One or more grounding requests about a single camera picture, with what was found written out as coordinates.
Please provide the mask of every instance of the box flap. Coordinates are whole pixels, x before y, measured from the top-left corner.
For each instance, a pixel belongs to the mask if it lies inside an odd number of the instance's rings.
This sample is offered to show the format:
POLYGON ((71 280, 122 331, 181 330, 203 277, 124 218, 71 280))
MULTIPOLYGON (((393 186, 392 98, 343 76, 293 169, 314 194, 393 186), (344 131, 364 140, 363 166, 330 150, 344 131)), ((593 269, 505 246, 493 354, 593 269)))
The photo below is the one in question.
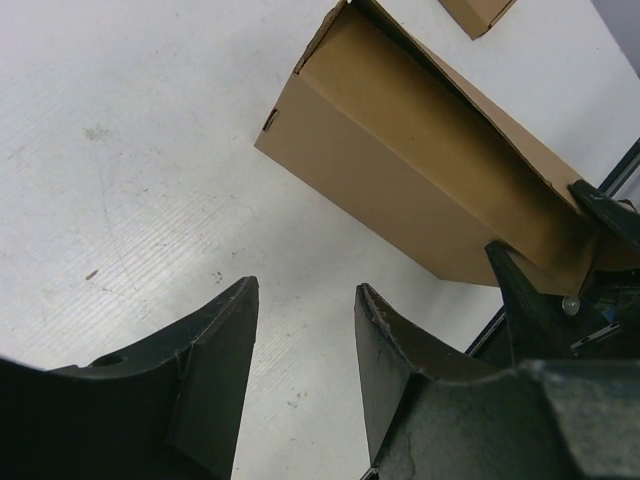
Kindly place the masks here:
POLYGON ((428 68, 440 80, 481 115, 511 145, 538 177, 575 211, 582 213, 567 186, 581 177, 524 127, 489 100, 437 55, 407 33, 375 0, 353 0, 369 21, 380 28, 421 66, 428 68))
POLYGON ((320 28, 307 45, 307 48, 304 49, 304 53, 302 54, 302 57, 300 57, 300 60, 298 60, 298 63, 296 63, 296 66, 293 69, 293 73, 300 73, 300 70, 302 69, 302 67, 304 67, 305 62, 311 55, 313 55, 313 52, 315 52, 316 48, 318 48, 318 45, 320 45, 320 42, 322 42, 322 39, 331 28, 331 25, 333 25, 335 19, 338 18, 338 15, 346 4, 347 0, 340 0, 338 4, 325 15, 320 28))

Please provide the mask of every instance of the small hole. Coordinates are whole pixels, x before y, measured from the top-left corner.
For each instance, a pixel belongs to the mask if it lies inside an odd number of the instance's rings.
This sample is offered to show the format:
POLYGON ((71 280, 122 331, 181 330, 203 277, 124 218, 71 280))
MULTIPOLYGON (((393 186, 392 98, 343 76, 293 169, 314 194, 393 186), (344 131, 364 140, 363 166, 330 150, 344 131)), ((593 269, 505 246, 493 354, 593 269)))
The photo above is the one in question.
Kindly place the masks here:
POLYGON ((264 122, 264 126, 262 127, 262 131, 263 132, 266 132, 266 131, 269 130, 269 128, 271 127, 271 124, 276 119, 277 115, 278 115, 278 109, 277 108, 274 108, 273 110, 271 110, 271 113, 269 114, 269 117, 267 118, 266 122, 264 122))
POLYGON ((110 353, 104 357, 100 357, 93 361, 90 367, 110 367, 112 365, 118 365, 127 360, 127 357, 120 355, 119 353, 110 353))

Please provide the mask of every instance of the open cardboard box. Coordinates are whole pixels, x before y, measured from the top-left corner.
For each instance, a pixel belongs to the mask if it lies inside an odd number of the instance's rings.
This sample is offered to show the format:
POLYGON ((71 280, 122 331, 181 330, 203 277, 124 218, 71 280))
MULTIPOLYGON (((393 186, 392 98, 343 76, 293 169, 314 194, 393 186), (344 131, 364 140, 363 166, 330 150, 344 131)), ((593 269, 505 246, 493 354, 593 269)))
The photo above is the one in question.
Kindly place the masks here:
POLYGON ((548 293, 626 263, 580 176, 374 0, 329 12, 256 146, 441 279, 496 285, 493 240, 548 293))

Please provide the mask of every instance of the white background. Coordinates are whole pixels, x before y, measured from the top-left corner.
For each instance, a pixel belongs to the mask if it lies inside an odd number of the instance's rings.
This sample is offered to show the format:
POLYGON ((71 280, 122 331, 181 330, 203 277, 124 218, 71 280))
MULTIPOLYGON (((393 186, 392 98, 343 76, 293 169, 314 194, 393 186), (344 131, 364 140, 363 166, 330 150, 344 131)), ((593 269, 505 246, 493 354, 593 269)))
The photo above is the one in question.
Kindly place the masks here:
MULTIPOLYGON (((332 4, 0 6, 0 353, 84 365, 257 275, 235 480, 366 469, 358 283, 461 349, 500 304, 436 280, 252 147, 332 4)), ((436 0, 383 4, 588 180, 640 136, 640 81, 588 0, 518 0, 475 42, 436 0)))

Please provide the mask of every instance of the black plastic piece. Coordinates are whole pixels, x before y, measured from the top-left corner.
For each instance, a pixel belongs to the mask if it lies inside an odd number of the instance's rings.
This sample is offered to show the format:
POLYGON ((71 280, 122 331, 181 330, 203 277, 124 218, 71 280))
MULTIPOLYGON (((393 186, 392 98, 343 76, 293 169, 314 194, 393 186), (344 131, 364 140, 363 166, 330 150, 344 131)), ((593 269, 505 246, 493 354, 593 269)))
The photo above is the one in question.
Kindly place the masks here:
POLYGON ((88 367, 0 360, 0 477, 230 479, 257 317, 244 278, 88 367))
POLYGON ((512 366, 525 359, 571 359, 575 357, 572 345, 609 326, 586 300, 580 305, 579 315, 566 315, 562 299, 539 293, 504 244, 492 242, 486 252, 504 301, 507 332, 502 332, 501 345, 507 345, 504 335, 508 333, 512 366))
MULTIPOLYGON (((640 139, 633 143, 624 157, 622 157, 614 169, 609 172, 609 175, 607 175, 607 178, 605 178, 600 184, 598 190, 613 197, 634 174, 638 165, 640 165, 640 139)), ((640 270, 636 270, 635 273, 594 272, 593 284, 595 285, 595 288, 589 289, 585 294, 588 295, 587 298, 595 304, 601 295, 605 295, 607 293, 608 287, 618 288, 621 285, 626 285, 631 275, 636 276, 631 280, 634 285, 638 286, 640 270)), ((492 365, 503 365, 505 359, 509 357, 509 355, 505 355, 503 348, 500 346, 504 343, 501 340, 501 332, 505 329, 504 308, 500 307, 485 329, 480 333, 480 335, 478 335, 478 337, 476 337, 465 353, 476 358, 487 359, 487 361, 491 360, 492 365)))
POLYGON ((640 217, 616 202, 585 180, 568 187, 585 211, 599 220, 604 227, 640 250, 640 217))
POLYGON ((640 366, 538 360, 500 371, 448 347, 370 286, 356 293, 379 480, 640 477, 640 366))

